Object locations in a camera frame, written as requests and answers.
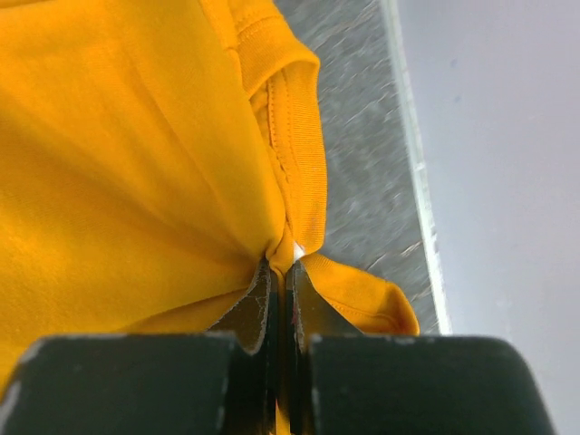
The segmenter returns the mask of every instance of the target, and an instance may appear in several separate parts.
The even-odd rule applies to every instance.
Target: yellow t-shirt
[[[0,0],[0,386],[55,333],[202,331],[295,247],[369,332],[401,290],[318,254],[318,60],[269,0]]]

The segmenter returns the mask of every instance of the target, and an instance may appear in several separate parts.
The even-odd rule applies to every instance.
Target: yellow cloth
[[[370,332],[393,284],[315,252],[318,60],[269,0],[0,0],[0,386],[37,337],[201,331],[295,243]]]

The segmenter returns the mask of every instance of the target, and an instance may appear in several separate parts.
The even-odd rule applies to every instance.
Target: gray background
[[[511,341],[580,433],[580,4],[401,0],[455,334]]]
[[[276,3],[322,62],[318,94],[328,166],[323,253],[397,283],[422,332],[436,334],[380,2]]]

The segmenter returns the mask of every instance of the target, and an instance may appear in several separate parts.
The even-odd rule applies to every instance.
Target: seam
[[[272,149],[272,151],[274,152],[275,159],[278,162],[278,165],[280,166],[280,170],[284,174],[285,192],[287,192],[287,195],[290,197],[290,200],[287,203],[285,203],[285,206],[286,206],[285,222],[288,225],[288,227],[290,228],[290,233],[293,234],[294,229],[293,229],[293,226],[291,225],[290,219],[288,217],[292,216],[294,196],[293,196],[293,192],[292,192],[292,183],[291,183],[291,179],[290,179],[291,177],[288,174],[288,171],[285,167],[282,156],[278,152],[277,146],[276,146],[276,144],[279,142],[279,136],[277,134],[276,116],[274,114],[274,107],[276,106],[275,100],[277,100],[277,98],[275,97],[276,86],[274,84],[273,77],[274,76],[270,77],[267,80],[267,87],[266,87],[267,92],[268,92],[268,125],[270,127],[270,143],[269,143],[269,145],[270,145],[270,148]]]
[[[276,17],[276,15],[271,14],[272,10],[266,10],[266,9],[257,9],[254,11],[250,11],[247,12],[243,15],[241,15],[240,17],[238,17],[236,19],[236,21],[234,21],[234,25],[236,26],[236,30],[238,30],[238,27],[241,26],[241,30],[238,30],[239,32],[243,31],[243,29],[248,28],[250,25],[252,25],[252,21],[254,18],[258,17],[258,16],[262,16],[262,18],[258,19],[257,21],[261,21],[264,20],[266,18],[274,18]]]
[[[366,317],[372,317],[372,318],[384,318],[387,319],[389,322],[394,322],[394,319],[391,315],[389,314],[382,314],[382,313],[367,313],[363,310],[359,310],[357,308],[352,308],[348,305],[344,305],[341,302],[338,302],[337,300],[333,299],[332,297],[329,297],[327,295],[324,296],[324,299],[330,301],[330,303],[335,306],[337,305],[335,308],[336,309],[340,309],[342,311],[351,313],[351,314],[359,314],[359,315],[364,315]]]
[[[363,316],[363,317],[370,317],[373,320],[374,319],[378,319],[378,320],[384,320],[389,324],[389,328],[392,329],[393,331],[399,331],[399,323],[395,322],[395,320],[389,316],[389,315],[385,315],[385,314],[380,314],[380,315],[371,315],[371,314],[364,314],[360,311],[357,310],[352,310],[349,308],[346,308],[344,306],[335,304],[335,303],[331,303],[331,305],[337,310],[340,311],[341,313],[347,313],[347,314],[352,314],[352,315],[358,315],[358,316]]]
[[[282,173],[284,174],[284,178],[286,181],[286,185],[290,186],[290,180],[288,179],[288,174],[285,171],[284,165],[282,164],[282,161],[280,160],[280,156],[278,156],[278,153],[276,152],[276,147],[274,146],[274,143],[277,141],[277,130],[276,130],[276,123],[274,122],[274,114],[273,114],[273,106],[274,106],[274,93],[271,91],[271,88],[274,86],[274,84],[272,83],[272,78],[270,77],[267,81],[266,81],[266,88],[267,88],[267,92],[268,92],[268,100],[272,100],[272,104],[270,104],[268,102],[268,125],[270,126],[270,140],[268,141],[268,146],[272,149],[272,151],[274,152],[275,155],[275,159],[278,162],[278,165],[280,166],[280,170],[282,171]]]
[[[290,91],[289,91],[289,86],[288,86],[288,79],[286,77],[286,68],[283,68],[282,70],[280,70],[280,73],[282,74],[282,78],[284,79],[284,85],[285,85],[285,92],[286,92],[286,101],[288,102],[287,105],[287,114],[288,114],[288,143],[290,143],[290,153],[292,154],[292,161],[294,162],[294,166],[296,168],[296,173],[297,173],[297,178],[298,178],[298,183],[299,183],[299,188],[300,188],[300,192],[302,192],[302,177],[300,176],[300,166],[298,165],[298,159],[296,158],[296,153],[295,153],[295,147],[292,146],[293,145],[293,131],[292,131],[292,116],[293,116],[293,112],[292,112],[292,105],[290,104]]]
[[[259,21],[256,21],[255,23],[252,23],[251,25],[249,25],[248,27],[246,27],[244,30],[240,31],[238,33],[238,45],[242,44],[243,42],[245,42],[248,38],[252,37],[254,34],[258,33],[260,30],[262,30],[262,28],[264,27],[264,22],[269,21],[269,20],[279,20],[280,17],[278,16],[268,16],[266,18],[263,18]]]

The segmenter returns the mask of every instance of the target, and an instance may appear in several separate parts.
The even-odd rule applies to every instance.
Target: white wall
[[[400,0],[450,326],[580,433],[580,2]]]

